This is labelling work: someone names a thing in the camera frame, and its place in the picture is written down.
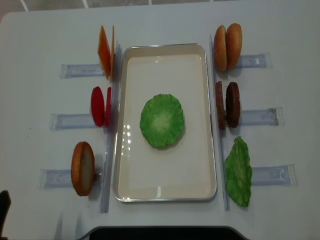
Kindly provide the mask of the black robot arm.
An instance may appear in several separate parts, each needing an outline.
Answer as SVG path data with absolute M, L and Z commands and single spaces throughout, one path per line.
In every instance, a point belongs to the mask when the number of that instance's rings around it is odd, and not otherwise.
M 0 239 L 1 240 L 7 240 L 7 237 L 3 236 L 3 228 L 6 221 L 6 217 L 8 214 L 8 211 L 11 206 L 11 197 L 8 192 L 8 190 L 3 190 L 0 193 Z

